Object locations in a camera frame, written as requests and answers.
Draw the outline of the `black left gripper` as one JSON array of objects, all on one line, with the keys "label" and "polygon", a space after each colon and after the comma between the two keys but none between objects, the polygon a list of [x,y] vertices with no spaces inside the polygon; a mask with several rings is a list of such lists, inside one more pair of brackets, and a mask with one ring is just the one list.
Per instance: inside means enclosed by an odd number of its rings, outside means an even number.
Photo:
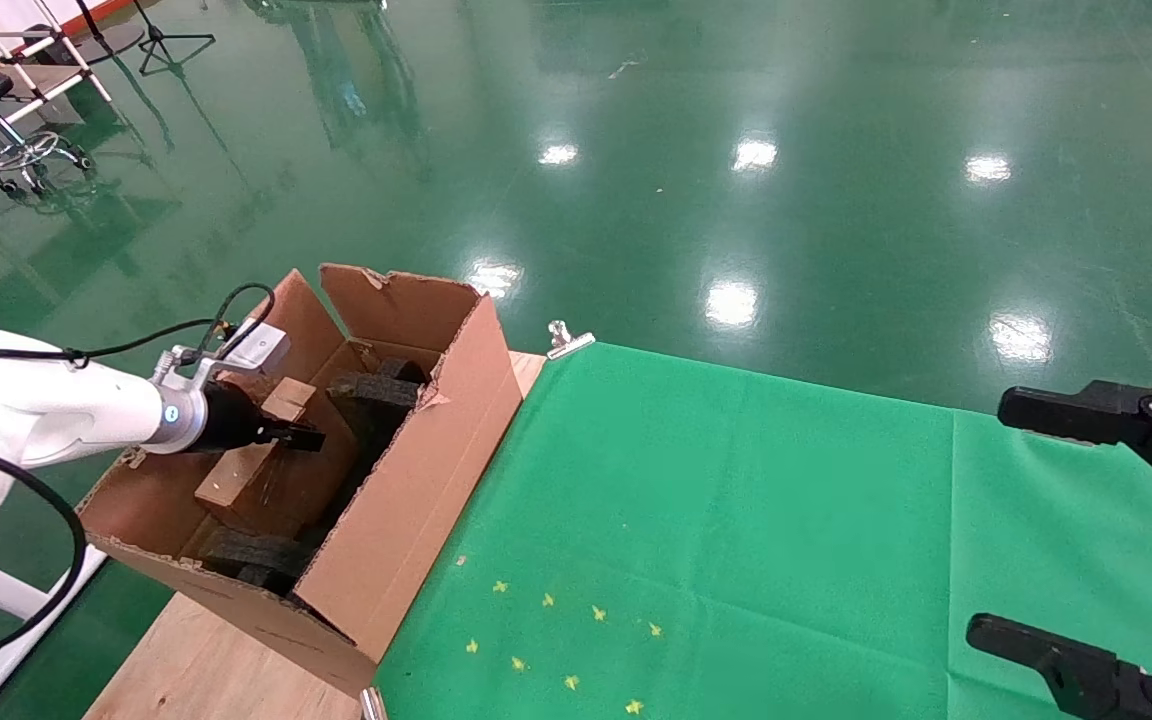
[{"label": "black left gripper", "polygon": [[198,434],[200,454],[223,454],[251,445],[282,444],[288,450],[320,452],[326,435],[300,420],[268,420],[238,386],[205,386],[206,418]]}]

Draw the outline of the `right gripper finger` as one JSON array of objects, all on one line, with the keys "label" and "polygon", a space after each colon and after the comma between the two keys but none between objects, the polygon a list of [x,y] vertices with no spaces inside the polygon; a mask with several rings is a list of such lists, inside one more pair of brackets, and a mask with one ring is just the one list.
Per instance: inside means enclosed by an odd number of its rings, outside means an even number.
[{"label": "right gripper finger", "polygon": [[1152,719],[1152,674],[1114,652],[979,612],[967,626],[973,650],[1043,676],[1062,714],[1078,719]]},{"label": "right gripper finger", "polygon": [[1092,381],[1073,395],[1011,387],[998,401],[998,420],[1089,445],[1126,445],[1152,468],[1152,387]]}]

